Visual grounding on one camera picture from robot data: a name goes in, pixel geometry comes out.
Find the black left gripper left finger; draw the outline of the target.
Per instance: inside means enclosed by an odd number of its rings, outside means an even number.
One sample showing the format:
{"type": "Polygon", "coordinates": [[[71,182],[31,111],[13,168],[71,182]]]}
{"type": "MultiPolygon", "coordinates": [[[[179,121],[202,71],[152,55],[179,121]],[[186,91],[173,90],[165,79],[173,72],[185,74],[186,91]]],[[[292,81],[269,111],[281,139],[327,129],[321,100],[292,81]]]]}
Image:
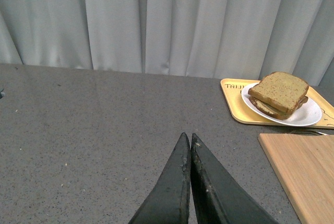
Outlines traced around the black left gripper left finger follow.
{"type": "Polygon", "coordinates": [[[188,223],[191,153],[186,133],[181,133],[154,188],[130,223],[188,223]]]}

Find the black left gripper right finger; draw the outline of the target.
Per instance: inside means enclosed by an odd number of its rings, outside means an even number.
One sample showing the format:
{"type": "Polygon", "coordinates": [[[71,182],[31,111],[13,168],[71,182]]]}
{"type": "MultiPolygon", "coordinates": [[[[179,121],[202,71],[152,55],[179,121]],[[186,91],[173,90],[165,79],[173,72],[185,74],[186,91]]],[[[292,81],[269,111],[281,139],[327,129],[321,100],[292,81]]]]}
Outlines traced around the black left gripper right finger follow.
{"type": "Polygon", "coordinates": [[[190,177],[198,223],[277,223],[195,133],[191,158],[190,177]]]}

